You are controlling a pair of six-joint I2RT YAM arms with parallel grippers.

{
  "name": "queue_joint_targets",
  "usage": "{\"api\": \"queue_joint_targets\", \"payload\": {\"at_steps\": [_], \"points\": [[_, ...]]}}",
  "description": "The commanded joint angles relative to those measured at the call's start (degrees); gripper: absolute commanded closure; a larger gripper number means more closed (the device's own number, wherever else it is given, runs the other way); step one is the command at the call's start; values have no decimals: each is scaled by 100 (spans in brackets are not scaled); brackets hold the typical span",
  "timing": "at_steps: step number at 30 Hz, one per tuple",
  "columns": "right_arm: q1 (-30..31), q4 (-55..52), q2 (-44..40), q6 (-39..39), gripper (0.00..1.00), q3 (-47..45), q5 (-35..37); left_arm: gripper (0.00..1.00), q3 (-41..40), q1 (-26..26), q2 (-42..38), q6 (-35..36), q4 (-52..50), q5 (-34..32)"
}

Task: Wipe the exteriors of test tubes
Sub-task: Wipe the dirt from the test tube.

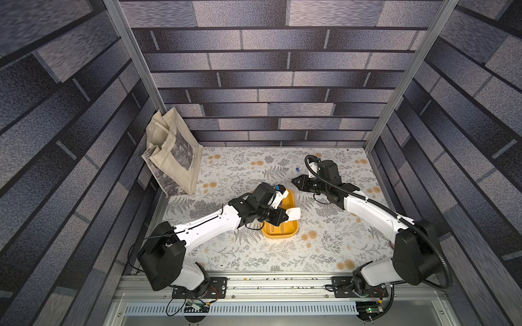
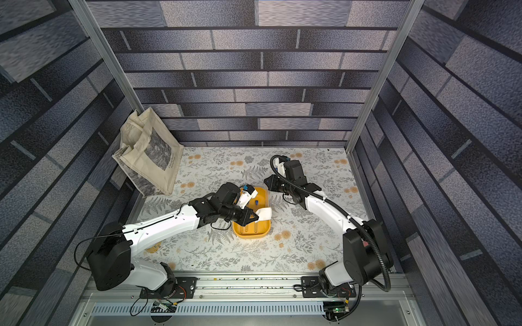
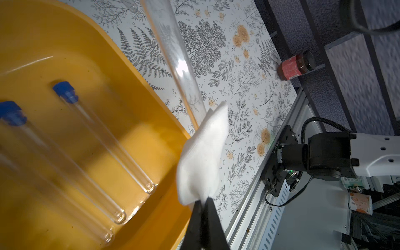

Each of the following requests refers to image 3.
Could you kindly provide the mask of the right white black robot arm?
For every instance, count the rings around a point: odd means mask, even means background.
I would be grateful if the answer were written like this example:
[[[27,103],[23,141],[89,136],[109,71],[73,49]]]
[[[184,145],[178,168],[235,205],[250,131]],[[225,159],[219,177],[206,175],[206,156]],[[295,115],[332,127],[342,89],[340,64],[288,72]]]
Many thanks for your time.
[[[399,136],[319,133],[307,143],[283,146],[277,156],[285,170],[306,172],[325,181],[400,174]]]

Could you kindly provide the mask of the yellow plastic tray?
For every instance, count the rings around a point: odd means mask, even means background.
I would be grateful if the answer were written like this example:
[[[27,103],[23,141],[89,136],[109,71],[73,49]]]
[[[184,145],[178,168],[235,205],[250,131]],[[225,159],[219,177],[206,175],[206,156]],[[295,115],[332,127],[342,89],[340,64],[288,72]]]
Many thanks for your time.
[[[146,194],[53,91],[68,81],[156,184]],[[58,1],[1,1],[1,101],[71,157],[127,215],[117,225],[1,121],[1,150],[38,171],[114,232],[105,245],[1,170],[3,250],[174,250],[191,211],[176,168],[189,134],[91,18]]]

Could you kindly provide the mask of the clear test tube blue cap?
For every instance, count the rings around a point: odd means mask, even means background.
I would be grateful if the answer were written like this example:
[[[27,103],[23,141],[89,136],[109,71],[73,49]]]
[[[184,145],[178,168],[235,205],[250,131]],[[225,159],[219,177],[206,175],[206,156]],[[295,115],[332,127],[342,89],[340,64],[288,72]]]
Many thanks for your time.
[[[3,150],[1,150],[1,170],[17,178],[28,188],[33,188],[45,201],[54,205],[62,216],[77,223],[77,226],[94,240],[105,245],[114,240],[112,229],[106,228],[66,192],[57,187],[53,181],[12,159],[10,154]]]

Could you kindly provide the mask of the white wipe cloth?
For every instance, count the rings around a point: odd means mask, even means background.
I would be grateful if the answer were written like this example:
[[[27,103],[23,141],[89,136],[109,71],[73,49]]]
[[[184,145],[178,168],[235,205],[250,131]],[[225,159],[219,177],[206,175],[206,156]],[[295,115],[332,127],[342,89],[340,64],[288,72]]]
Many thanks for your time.
[[[199,129],[187,140],[177,168],[177,192],[181,205],[205,204],[216,193],[219,164],[229,134],[228,104],[207,112]]]

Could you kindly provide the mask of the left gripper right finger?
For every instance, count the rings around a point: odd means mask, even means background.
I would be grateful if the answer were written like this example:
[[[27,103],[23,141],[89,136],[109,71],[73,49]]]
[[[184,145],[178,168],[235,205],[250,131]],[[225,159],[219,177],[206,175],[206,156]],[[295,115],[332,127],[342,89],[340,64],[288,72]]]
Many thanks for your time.
[[[202,208],[201,245],[204,250],[230,250],[212,198]]]

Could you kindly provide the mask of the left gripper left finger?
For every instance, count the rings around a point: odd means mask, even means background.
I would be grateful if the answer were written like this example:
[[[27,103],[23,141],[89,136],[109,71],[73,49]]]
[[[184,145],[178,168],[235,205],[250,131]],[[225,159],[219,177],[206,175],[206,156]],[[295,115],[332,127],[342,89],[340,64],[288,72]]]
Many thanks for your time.
[[[192,216],[189,221],[180,250],[201,250],[203,232],[203,207],[201,201],[196,201],[193,206]]]

